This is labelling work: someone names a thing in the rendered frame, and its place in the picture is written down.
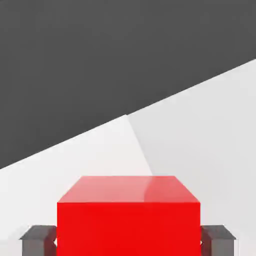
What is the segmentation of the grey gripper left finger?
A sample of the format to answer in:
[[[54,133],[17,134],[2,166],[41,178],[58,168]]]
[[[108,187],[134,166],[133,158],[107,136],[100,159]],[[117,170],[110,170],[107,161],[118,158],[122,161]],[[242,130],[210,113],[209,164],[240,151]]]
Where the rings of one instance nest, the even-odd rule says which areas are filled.
[[[57,227],[55,225],[32,225],[22,235],[22,256],[56,256]]]

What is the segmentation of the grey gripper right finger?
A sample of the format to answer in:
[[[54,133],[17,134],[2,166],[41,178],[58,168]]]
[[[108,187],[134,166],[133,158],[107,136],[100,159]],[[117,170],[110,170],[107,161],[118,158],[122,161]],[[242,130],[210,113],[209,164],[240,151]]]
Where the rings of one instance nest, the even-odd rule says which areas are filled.
[[[239,256],[239,240],[224,225],[201,225],[201,256]]]

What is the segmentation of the small red cube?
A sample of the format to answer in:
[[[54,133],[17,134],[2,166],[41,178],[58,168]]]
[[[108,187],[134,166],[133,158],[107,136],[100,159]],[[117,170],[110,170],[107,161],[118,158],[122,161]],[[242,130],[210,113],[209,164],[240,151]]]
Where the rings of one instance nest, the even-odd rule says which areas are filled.
[[[201,256],[200,210],[174,176],[83,176],[57,202],[56,256]]]

